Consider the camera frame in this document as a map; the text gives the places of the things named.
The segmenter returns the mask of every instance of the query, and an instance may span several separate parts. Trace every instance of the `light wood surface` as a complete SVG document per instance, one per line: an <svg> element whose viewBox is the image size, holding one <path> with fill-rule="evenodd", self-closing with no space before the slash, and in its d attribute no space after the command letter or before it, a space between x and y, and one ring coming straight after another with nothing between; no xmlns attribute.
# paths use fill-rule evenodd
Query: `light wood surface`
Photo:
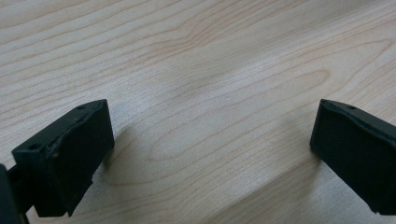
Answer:
<svg viewBox="0 0 396 224"><path fill-rule="evenodd" d="M0 162L106 98L116 147L72 217L396 223L309 139L318 101L396 124L396 1L0 1Z"/></svg>

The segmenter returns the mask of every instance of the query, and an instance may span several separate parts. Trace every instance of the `tabletop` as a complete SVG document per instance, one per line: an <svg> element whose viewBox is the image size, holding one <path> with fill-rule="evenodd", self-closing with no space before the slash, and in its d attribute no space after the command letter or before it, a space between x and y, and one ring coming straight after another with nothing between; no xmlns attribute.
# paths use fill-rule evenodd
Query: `tabletop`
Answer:
<svg viewBox="0 0 396 224"><path fill-rule="evenodd" d="M396 124L396 1L0 0L0 162L107 99L73 216L32 223L395 223L310 150L320 99Z"/></svg>

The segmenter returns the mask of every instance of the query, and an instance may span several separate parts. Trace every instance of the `wood grain pattern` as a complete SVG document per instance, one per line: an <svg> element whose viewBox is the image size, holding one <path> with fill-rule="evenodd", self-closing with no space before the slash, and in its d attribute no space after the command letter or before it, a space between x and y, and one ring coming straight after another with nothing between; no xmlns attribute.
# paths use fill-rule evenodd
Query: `wood grain pattern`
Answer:
<svg viewBox="0 0 396 224"><path fill-rule="evenodd" d="M396 1L1 1L0 162L107 98L116 147L72 217L394 223L309 150L318 101L396 124Z"/></svg>

